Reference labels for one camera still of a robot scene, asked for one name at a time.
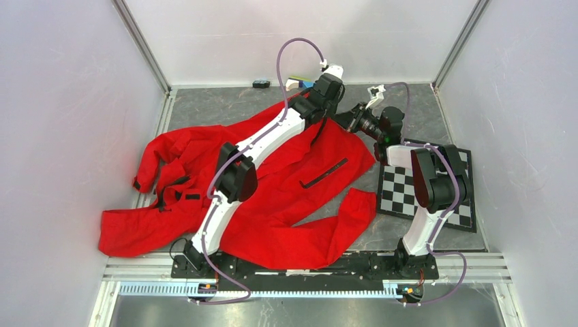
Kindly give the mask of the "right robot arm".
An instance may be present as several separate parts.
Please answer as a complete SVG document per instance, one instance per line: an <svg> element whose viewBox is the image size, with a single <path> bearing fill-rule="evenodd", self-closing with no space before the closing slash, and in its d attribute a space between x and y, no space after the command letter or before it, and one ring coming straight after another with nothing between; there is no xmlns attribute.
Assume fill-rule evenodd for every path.
<svg viewBox="0 0 578 327"><path fill-rule="evenodd" d="M333 117L346 131L360 131L373 138L374 155L380 164L412 173L412 199L418 206L393 260L395 272L410 278L434 264L433 245L439 231L467 199L471 183L456 146L405 142L403 119L399 108L388 106L380 116L374 116L364 103Z"/></svg>

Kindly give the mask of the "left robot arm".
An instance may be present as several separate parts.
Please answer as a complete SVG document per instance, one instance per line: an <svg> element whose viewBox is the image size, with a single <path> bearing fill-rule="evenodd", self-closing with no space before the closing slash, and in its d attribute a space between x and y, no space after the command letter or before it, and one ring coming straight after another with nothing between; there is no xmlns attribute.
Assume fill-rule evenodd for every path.
<svg viewBox="0 0 578 327"><path fill-rule="evenodd" d="M330 66L307 95L284 102L279 114L254 135L237 144L223 144L208 189L211 205L183 251L187 267L197 277L213 272L214 259L210 255L219 249L235 211L256 192L257 169L262 162L285 142L336 111L344 94L342 75L340 66Z"/></svg>

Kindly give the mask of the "red jacket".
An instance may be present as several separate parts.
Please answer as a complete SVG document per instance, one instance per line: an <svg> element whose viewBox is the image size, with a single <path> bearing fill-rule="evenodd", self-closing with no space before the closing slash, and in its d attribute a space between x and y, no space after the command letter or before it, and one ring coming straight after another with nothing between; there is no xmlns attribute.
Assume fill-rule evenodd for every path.
<svg viewBox="0 0 578 327"><path fill-rule="evenodd" d="M200 231L221 146L256 133L277 103L229 125L185 127L146 146L134 178L157 199L102 213L98 249L136 257ZM235 211L219 248L269 269L317 269L335 262L376 216L376 196L352 187L375 164L363 141L329 121L293 137L260 165L255 194Z"/></svg>

